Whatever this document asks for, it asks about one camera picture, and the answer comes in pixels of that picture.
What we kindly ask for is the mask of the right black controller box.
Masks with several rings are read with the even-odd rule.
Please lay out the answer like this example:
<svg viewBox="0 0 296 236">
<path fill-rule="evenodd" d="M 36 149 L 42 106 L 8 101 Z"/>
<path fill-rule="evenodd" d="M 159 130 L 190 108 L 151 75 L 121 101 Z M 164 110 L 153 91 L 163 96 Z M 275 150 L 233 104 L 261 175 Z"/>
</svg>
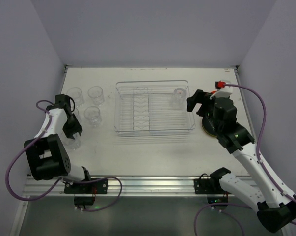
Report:
<svg viewBox="0 0 296 236">
<path fill-rule="evenodd" d="M 207 202 L 209 204 L 217 204 L 217 206 L 226 206 L 227 203 L 229 202 L 229 199 L 226 196 L 213 196 L 213 197 L 208 196 Z"/>
</svg>

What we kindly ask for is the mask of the yellow patterned plate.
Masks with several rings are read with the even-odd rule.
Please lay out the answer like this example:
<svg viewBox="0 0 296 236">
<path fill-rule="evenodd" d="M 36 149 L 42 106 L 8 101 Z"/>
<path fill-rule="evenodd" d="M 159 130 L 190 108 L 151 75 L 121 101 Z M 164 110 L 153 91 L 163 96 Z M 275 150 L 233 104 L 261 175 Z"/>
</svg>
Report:
<svg viewBox="0 0 296 236">
<path fill-rule="evenodd" d="M 204 132 L 206 134 L 208 134 L 208 135 L 210 135 L 211 137 L 214 137 L 214 138 L 217 137 L 217 134 L 215 133 L 215 131 L 211 127 L 210 122 L 208 121 L 208 119 L 206 117 L 202 118 L 201 125 L 202 125 L 202 129 L 204 130 Z"/>
</svg>

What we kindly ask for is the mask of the aluminium front rail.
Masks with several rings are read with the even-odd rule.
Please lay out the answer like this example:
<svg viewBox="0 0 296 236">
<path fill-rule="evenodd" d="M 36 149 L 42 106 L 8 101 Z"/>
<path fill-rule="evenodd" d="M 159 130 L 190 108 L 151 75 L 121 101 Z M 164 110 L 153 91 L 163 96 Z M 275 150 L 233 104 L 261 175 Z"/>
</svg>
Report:
<svg viewBox="0 0 296 236">
<path fill-rule="evenodd" d="M 193 180 L 199 177 L 139 177 L 123 176 L 118 177 L 122 182 L 121 197 L 193 197 L 195 194 Z M 258 189 L 255 181 L 251 177 L 238 177 L 240 180 Z M 23 196 L 39 196 L 46 192 L 55 180 L 35 181 L 32 177 L 27 177 L 23 189 Z M 59 182 L 47 196 L 69 196 L 73 194 L 64 193 L 65 185 Z M 108 180 L 106 194 L 101 197 L 115 197 L 120 191 L 120 184 L 115 179 Z"/>
</svg>

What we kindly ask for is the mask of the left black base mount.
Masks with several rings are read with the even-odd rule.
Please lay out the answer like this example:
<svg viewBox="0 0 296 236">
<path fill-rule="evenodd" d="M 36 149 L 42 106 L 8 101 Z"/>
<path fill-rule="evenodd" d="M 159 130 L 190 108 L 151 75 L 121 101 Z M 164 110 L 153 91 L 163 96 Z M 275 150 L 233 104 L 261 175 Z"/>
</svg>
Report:
<svg viewBox="0 0 296 236">
<path fill-rule="evenodd" d="M 67 183 L 65 184 L 65 194 L 106 194 L 108 191 L 108 179 L 97 179 L 94 183 Z"/>
</svg>

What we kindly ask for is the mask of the left black controller box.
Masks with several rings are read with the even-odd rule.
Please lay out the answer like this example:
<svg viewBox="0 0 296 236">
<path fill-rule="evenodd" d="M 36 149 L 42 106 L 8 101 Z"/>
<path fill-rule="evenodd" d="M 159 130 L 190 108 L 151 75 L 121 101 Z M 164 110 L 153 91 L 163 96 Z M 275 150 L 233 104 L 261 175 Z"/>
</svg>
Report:
<svg viewBox="0 0 296 236">
<path fill-rule="evenodd" d="M 95 197 L 74 197 L 74 205 L 76 207 L 92 206 L 95 202 Z"/>
</svg>

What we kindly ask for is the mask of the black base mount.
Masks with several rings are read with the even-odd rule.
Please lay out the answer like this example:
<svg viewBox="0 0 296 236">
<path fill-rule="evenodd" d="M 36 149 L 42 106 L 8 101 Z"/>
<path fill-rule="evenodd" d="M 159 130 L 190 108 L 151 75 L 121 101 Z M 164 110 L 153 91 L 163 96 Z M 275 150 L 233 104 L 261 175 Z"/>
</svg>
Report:
<svg viewBox="0 0 296 236">
<path fill-rule="evenodd" d="M 108 179 L 97 179 L 94 183 L 67 183 L 65 184 L 65 194 L 106 194 L 108 191 Z"/>
<path fill-rule="evenodd" d="M 193 180 L 195 194 L 214 194 L 217 191 L 215 180 L 207 173 Z"/>
</svg>

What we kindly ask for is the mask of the clear glass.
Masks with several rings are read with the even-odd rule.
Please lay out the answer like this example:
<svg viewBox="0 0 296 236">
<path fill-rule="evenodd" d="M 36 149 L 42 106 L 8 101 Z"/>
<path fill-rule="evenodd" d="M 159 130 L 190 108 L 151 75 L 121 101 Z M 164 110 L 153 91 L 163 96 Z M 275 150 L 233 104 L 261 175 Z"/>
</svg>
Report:
<svg viewBox="0 0 296 236">
<path fill-rule="evenodd" d="M 88 90 L 88 96 L 93 104 L 101 106 L 104 103 L 103 89 L 100 86 L 93 86 Z"/>
<path fill-rule="evenodd" d="M 76 150 L 81 146 L 81 140 L 74 140 L 74 139 L 66 140 L 66 139 L 63 139 L 63 134 L 61 135 L 60 139 L 62 143 L 71 150 Z"/>
<path fill-rule="evenodd" d="M 82 119 L 81 119 L 81 116 L 80 116 L 79 110 L 78 110 L 77 108 L 75 108 L 74 111 L 73 111 L 72 113 L 73 113 L 73 114 L 75 115 L 75 117 L 77 118 L 79 124 L 81 124 L 81 123 L 82 123 Z"/>
<path fill-rule="evenodd" d="M 90 106 L 85 109 L 84 117 L 93 127 L 98 127 L 102 122 L 101 111 L 96 106 Z"/>
<path fill-rule="evenodd" d="M 176 88 L 172 94 L 173 109 L 182 109 L 186 100 L 186 90 L 183 88 Z"/>
<path fill-rule="evenodd" d="M 73 98 L 75 105 L 77 107 L 83 106 L 84 105 L 84 97 L 82 90 L 79 87 L 73 87 L 68 89 L 67 95 Z"/>
</svg>

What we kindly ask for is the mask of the clear plastic dish rack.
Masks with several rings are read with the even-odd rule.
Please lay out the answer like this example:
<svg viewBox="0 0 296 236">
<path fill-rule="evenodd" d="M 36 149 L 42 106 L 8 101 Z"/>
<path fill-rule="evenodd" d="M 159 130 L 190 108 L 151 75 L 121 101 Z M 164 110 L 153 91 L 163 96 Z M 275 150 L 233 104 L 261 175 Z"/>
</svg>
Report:
<svg viewBox="0 0 296 236">
<path fill-rule="evenodd" d="M 195 129 L 193 113 L 173 109 L 176 88 L 186 90 L 186 80 L 125 81 L 116 83 L 114 130 L 119 136 L 156 136 L 187 134 Z"/>
</svg>

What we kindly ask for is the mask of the black controller box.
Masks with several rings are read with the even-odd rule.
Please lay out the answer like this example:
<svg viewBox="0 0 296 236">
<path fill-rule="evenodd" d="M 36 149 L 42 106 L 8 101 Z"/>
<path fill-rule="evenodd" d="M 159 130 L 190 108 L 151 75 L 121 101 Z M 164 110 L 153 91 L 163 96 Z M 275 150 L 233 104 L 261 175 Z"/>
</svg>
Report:
<svg viewBox="0 0 296 236">
<path fill-rule="evenodd" d="M 95 197 L 74 197 L 74 205 L 76 207 L 92 206 L 95 202 Z"/>
<path fill-rule="evenodd" d="M 227 203 L 229 202 L 229 199 L 226 196 L 213 196 L 213 197 L 208 196 L 207 202 L 209 204 L 217 204 L 217 206 L 226 206 Z"/>
</svg>

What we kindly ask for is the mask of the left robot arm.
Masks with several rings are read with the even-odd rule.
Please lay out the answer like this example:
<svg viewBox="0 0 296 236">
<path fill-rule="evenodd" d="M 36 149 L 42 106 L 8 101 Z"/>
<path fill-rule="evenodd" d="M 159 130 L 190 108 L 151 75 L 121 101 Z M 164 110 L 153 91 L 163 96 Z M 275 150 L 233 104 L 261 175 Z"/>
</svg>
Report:
<svg viewBox="0 0 296 236">
<path fill-rule="evenodd" d="M 71 164 L 60 136 L 74 141 L 82 134 L 82 126 L 72 112 L 73 99 L 65 94 L 55 97 L 55 103 L 46 108 L 45 120 L 34 137 L 24 142 L 26 156 L 35 180 L 61 177 L 72 182 L 90 181 L 88 170 Z"/>
</svg>

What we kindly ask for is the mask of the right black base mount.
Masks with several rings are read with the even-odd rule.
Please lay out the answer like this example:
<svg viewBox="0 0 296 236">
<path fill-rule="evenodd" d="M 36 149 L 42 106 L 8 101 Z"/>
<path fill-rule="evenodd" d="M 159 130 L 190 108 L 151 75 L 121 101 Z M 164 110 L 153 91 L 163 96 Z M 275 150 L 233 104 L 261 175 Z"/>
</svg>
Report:
<svg viewBox="0 0 296 236">
<path fill-rule="evenodd" d="M 214 194 L 217 191 L 215 180 L 207 173 L 193 180 L 195 194 Z"/>
</svg>

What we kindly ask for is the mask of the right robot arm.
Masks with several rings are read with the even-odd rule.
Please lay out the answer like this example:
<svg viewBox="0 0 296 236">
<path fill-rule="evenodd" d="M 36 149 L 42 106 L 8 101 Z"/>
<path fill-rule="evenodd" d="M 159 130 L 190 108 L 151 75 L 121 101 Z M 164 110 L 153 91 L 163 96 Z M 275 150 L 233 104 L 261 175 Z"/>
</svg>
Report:
<svg viewBox="0 0 296 236">
<path fill-rule="evenodd" d="M 296 219 L 296 194 L 257 150 L 249 131 L 237 122 L 237 108 L 230 95 L 198 89 L 187 98 L 187 111 L 192 112 L 196 104 L 201 105 L 197 114 L 208 120 L 218 142 L 243 165 L 257 187 L 241 181 L 226 168 L 211 173 L 210 178 L 217 181 L 222 190 L 247 204 L 260 223 L 275 233 Z"/>
</svg>

